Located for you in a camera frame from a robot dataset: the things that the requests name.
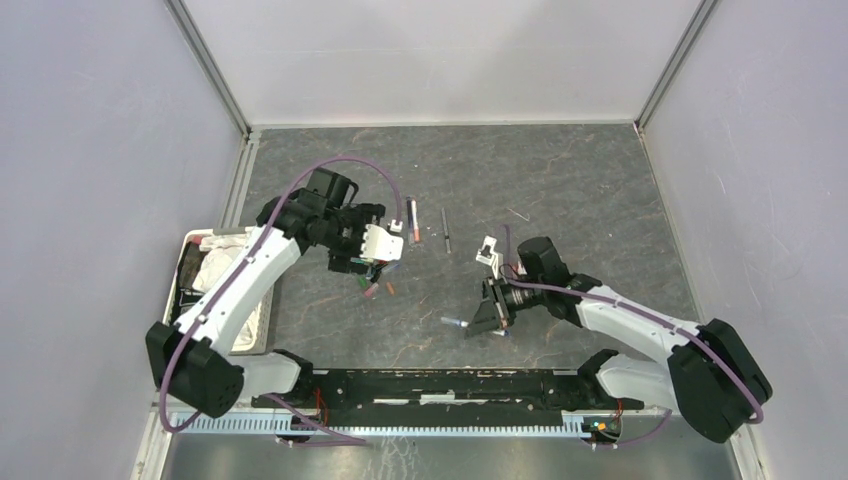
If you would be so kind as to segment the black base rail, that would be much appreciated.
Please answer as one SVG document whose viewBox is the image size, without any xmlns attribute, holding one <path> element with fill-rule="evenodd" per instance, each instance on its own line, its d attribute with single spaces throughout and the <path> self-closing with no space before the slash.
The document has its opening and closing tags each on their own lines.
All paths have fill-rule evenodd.
<svg viewBox="0 0 848 480">
<path fill-rule="evenodd" d="M 281 399 L 329 427 L 554 426 L 563 414 L 636 411 L 576 370 L 343 369 L 301 376 Z"/>
</svg>

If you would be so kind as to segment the checkered pen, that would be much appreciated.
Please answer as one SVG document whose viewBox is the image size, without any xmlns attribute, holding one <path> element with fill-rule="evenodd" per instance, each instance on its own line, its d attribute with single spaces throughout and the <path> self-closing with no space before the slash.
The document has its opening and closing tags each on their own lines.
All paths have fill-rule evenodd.
<svg viewBox="0 0 848 480">
<path fill-rule="evenodd" d="M 449 221 L 448 221 L 448 217 L 447 217 L 447 211 L 446 211 L 445 207 L 441 208 L 440 214 L 441 214 L 441 222 L 442 222 L 442 228 L 443 228 L 443 238 L 444 238 L 444 244 L 445 244 L 445 251 L 446 251 L 446 254 L 450 255 L 450 254 L 452 254 L 451 236 L 450 236 L 450 229 L 449 229 Z"/>
</svg>

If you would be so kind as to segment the white cloth in basket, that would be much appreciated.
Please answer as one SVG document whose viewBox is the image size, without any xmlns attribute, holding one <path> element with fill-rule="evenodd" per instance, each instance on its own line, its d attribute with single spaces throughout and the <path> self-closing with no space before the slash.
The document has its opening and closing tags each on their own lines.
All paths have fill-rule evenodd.
<svg viewBox="0 0 848 480">
<path fill-rule="evenodd" d="M 192 288 L 202 293 L 208 292 L 238 257 L 247 240 L 246 234 L 203 237 L 199 250 L 204 257 Z"/>
</svg>

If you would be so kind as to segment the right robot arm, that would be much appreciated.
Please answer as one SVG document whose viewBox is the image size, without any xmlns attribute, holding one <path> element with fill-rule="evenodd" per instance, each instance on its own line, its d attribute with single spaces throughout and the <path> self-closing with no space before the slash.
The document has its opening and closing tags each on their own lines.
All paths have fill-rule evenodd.
<svg viewBox="0 0 848 480">
<path fill-rule="evenodd" d="M 477 311 L 463 326 L 468 335 L 506 333 L 520 312 L 541 307 L 643 356 L 607 350 L 587 361 L 577 382 L 585 405 L 602 408 L 615 398 L 663 407 L 715 443 L 763 421 L 773 388 L 728 322 L 714 318 L 700 324 L 631 301 L 594 277 L 570 271 L 548 237 L 522 242 L 518 265 L 496 246 L 487 236 L 475 254 L 490 274 Z"/>
</svg>

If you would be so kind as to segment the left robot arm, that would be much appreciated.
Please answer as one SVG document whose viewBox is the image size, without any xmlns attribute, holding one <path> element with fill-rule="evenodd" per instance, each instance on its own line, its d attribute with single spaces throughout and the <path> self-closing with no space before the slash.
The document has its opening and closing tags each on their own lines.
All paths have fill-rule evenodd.
<svg viewBox="0 0 848 480">
<path fill-rule="evenodd" d="M 324 165 L 302 173 L 271 200 L 246 244 L 213 286 L 168 324 L 154 324 L 145 343 L 159 403 L 168 397 L 210 418 L 243 398 L 274 393 L 290 407 L 306 405 L 314 381 L 291 354 L 232 356 L 248 317 L 276 281 L 311 247 L 324 247 L 339 273 L 400 259 L 404 204 L 386 223 L 382 204 L 358 203 L 357 183 Z"/>
</svg>

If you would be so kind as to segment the orange capped white marker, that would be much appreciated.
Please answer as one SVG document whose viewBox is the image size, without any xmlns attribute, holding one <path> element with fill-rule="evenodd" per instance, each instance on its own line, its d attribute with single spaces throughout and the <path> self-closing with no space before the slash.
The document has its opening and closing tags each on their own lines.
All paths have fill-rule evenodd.
<svg viewBox="0 0 848 480">
<path fill-rule="evenodd" d="M 413 199 L 415 200 L 415 242 L 414 242 L 414 244 L 417 244 L 417 243 L 421 242 L 421 237 L 420 237 L 420 227 L 419 227 L 419 222 L 418 222 L 418 204 L 417 204 L 417 200 L 415 198 L 413 198 Z"/>
</svg>

